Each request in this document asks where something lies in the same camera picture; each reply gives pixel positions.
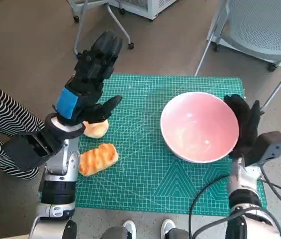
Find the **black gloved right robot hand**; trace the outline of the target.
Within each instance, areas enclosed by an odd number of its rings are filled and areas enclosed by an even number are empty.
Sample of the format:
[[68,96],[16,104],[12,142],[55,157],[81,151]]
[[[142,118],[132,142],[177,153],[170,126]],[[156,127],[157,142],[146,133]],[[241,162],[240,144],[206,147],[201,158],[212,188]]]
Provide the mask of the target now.
[[229,158],[232,160],[238,159],[246,155],[253,147],[258,137],[258,125],[262,115],[260,102],[256,100],[252,107],[237,94],[231,96],[226,95],[224,102],[234,112],[239,125],[238,141],[229,153]]

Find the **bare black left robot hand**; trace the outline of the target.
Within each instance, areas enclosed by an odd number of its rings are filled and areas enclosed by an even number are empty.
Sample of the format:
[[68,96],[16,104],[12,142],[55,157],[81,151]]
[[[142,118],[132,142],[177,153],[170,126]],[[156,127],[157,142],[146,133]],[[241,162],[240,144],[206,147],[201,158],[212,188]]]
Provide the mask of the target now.
[[62,124],[99,123],[111,116],[122,96],[114,96],[103,104],[98,100],[103,94],[104,81],[114,71],[121,49],[122,38],[105,31],[89,50],[78,55],[75,74],[63,87],[54,107]]

